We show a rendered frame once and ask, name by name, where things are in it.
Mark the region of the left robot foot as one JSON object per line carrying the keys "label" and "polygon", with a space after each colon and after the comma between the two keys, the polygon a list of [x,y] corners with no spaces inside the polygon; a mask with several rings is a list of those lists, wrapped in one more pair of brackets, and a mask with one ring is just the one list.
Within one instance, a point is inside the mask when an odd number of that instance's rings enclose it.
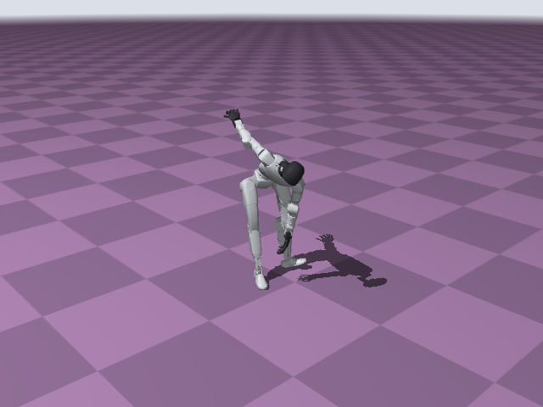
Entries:
{"label": "left robot foot", "polygon": [[[287,261],[287,260],[286,260]],[[291,257],[290,258],[290,261],[287,261],[285,262],[285,260],[283,259],[281,261],[281,266],[282,267],[290,267],[290,266],[296,266],[296,265],[302,265],[304,264],[305,262],[307,261],[306,258],[295,258],[295,257]]]}

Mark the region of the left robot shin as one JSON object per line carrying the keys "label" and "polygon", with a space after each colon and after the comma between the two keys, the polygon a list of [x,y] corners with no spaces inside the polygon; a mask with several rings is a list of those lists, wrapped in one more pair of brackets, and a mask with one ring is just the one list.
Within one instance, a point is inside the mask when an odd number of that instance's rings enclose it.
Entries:
{"label": "left robot shin", "polygon": [[[281,247],[284,245],[284,242],[285,242],[284,231],[278,231],[277,232],[277,239],[278,239]],[[288,244],[287,248],[285,249],[285,251],[283,253],[285,262],[290,261],[290,258],[291,258],[291,244],[292,244],[292,238],[290,239],[289,244]],[[289,255],[290,255],[290,258],[289,258]]]}

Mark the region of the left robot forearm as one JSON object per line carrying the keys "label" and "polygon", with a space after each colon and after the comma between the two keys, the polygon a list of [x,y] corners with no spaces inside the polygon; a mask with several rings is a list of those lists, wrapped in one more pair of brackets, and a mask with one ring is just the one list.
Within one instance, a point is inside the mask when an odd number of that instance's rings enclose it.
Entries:
{"label": "left robot forearm", "polygon": [[298,210],[297,210],[296,215],[288,213],[288,215],[287,215],[288,218],[287,218],[286,225],[285,225],[286,228],[285,228],[285,231],[284,231],[284,235],[286,234],[287,231],[291,232],[291,236],[293,235],[295,221],[297,220],[298,213],[299,213],[299,205],[298,205]]}

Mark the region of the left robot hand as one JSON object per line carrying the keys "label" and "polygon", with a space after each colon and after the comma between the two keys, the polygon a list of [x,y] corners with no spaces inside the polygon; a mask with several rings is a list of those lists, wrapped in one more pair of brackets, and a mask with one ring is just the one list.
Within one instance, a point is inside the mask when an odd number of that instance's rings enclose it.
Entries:
{"label": "left robot hand", "polygon": [[287,246],[289,244],[290,239],[292,238],[291,232],[287,231],[286,234],[284,235],[284,238],[285,238],[284,245],[282,247],[279,247],[280,249],[278,249],[277,254],[283,254],[284,253],[285,249],[287,248]]}

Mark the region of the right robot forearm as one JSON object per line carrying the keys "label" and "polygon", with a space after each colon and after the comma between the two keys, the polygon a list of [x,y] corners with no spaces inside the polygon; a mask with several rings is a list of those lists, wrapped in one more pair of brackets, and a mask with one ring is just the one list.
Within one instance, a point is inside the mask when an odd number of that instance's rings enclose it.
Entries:
{"label": "right robot forearm", "polygon": [[241,120],[235,120],[236,125],[236,132],[240,135],[240,138],[243,140],[243,142],[250,142],[251,141],[251,134],[247,129],[244,127]]}

